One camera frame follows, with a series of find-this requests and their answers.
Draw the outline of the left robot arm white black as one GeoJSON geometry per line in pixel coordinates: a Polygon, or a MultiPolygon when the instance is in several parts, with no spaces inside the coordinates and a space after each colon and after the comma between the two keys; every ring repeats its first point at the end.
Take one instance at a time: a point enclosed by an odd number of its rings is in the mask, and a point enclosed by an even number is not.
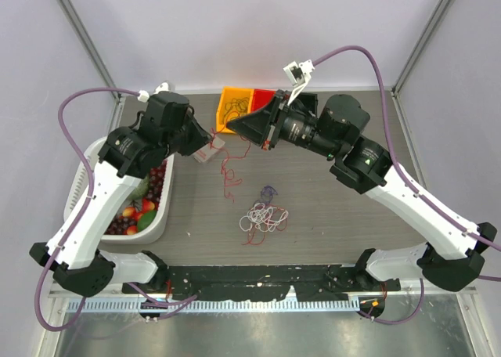
{"type": "Polygon", "coordinates": [[[86,195],[52,239],[32,246],[31,257],[52,271],[62,288],[84,298],[115,283],[138,283],[151,294],[161,292],[168,266],[155,254],[112,254],[98,246],[122,204],[152,168],[175,153],[189,156],[210,140],[185,96],[158,92],[148,97],[137,126],[119,127],[107,136],[86,195]]]}

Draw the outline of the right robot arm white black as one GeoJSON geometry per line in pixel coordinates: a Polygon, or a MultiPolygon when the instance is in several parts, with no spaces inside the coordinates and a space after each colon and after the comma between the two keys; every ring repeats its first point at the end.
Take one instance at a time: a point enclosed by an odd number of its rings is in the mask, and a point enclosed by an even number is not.
{"type": "Polygon", "coordinates": [[[291,100],[279,90],[266,106],[226,127],[263,150],[283,140],[325,157],[337,181],[384,205],[425,239],[415,247],[363,251],[353,272],[356,286],[372,290],[392,279],[426,279],[457,292],[477,279],[496,228],[460,217],[393,164],[388,150],[363,136],[370,115],[354,97],[331,96],[319,116],[308,103],[316,104],[316,97],[291,100]]]}

